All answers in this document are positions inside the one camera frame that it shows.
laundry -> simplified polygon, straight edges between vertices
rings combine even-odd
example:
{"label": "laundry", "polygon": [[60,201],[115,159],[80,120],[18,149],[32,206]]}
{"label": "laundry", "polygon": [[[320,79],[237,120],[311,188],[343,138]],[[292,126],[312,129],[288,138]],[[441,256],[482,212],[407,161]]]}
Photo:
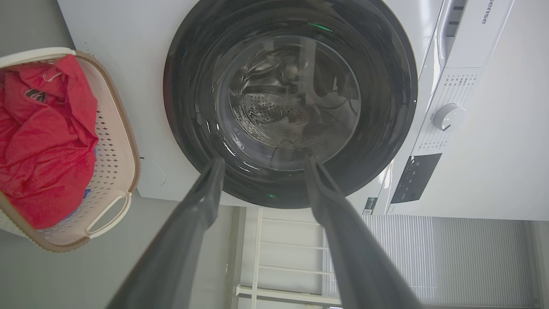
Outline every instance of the laundry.
{"label": "laundry", "polygon": [[0,70],[0,191],[35,229],[81,203],[93,176],[97,100],[78,61]]}

red cloth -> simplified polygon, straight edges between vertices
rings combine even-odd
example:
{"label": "red cloth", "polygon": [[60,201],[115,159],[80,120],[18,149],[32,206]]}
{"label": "red cloth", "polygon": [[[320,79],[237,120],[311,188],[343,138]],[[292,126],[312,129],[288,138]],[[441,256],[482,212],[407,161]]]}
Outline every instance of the red cloth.
{"label": "red cloth", "polygon": [[81,203],[93,175],[97,100],[72,55],[0,69],[0,191],[35,229]]}

beige laundry basket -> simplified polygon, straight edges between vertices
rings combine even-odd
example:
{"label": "beige laundry basket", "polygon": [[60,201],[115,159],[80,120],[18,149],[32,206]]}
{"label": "beige laundry basket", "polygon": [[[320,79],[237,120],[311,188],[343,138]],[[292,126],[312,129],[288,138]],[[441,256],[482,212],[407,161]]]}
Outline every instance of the beige laundry basket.
{"label": "beige laundry basket", "polygon": [[[88,185],[91,192],[70,217],[43,230],[33,229],[0,193],[0,229],[27,237],[54,252],[74,250],[120,222],[130,207],[131,192],[139,178],[139,157],[124,107],[110,76],[95,58],[68,48],[41,48],[2,57],[0,68],[29,62],[53,63],[68,54],[77,58],[97,99],[99,142],[93,178]],[[105,226],[92,231],[91,227],[121,198],[125,198],[122,210]]]}

white basket handle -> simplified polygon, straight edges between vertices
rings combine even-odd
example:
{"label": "white basket handle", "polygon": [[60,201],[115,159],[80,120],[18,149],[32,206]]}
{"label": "white basket handle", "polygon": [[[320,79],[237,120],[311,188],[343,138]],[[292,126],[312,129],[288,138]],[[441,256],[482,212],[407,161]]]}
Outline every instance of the white basket handle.
{"label": "white basket handle", "polygon": [[[104,226],[102,226],[101,228],[95,230],[95,231],[90,231],[90,229],[92,228],[92,226],[94,224],[97,223],[97,221],[99,221],[99,219],[101,219],[101,217],[116,203],[118,202],[119,199],[121,198],[126,198],[126,202],[124,203],[124,206],[122,208],[122,210],[116,215],[116,217],[114,217],[109,223],[105,224]],[[103,235],[104,233],[106,233],[108,230],[112,229],[115,225],[118,224],[118,222],[120,222],[120,220],[122,220],[122,218],[126,215],[126,213],[128,212],[128,209],[130,209],[130,204],[132,202],[132,194],[130,192],[126,192],[125,194],[123,195],[119,195],[117,198],[114,199],[114,201],[112,201],[111,204],[109,204],[109,206],[107,206],[98,216],[97,218],[95,218],[92,223],[90,223],[88,225],[88,227],[86,228],[85,232],[86,232],[86,236],[89,237],[89,238],[95,238],[97,236],[100,236],[100,235]]]}
{"label": "white basket handle", "polygon": [[0,68],[9,67],[11,65],[41,61],[46,59],[54,59],[64,57],[66,55],[75,55],[75,51],[66,47],[47,47],[33,49],[31,51],[11,54],[0,58]]}

washing machine door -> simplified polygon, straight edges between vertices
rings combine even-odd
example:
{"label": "washing machine door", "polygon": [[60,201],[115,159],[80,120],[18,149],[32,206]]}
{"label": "washing machine door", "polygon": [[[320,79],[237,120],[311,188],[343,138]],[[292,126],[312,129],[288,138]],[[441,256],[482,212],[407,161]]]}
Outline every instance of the washing machine door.
{"label": "washing machine door", "polygon": [[200,0],[164,75],[190,162],[224,158],[226,192],[279,208],[308,205],[308,154],[346,195],[369,183],[404,141],[416,98],[410,42],[375,0]]}

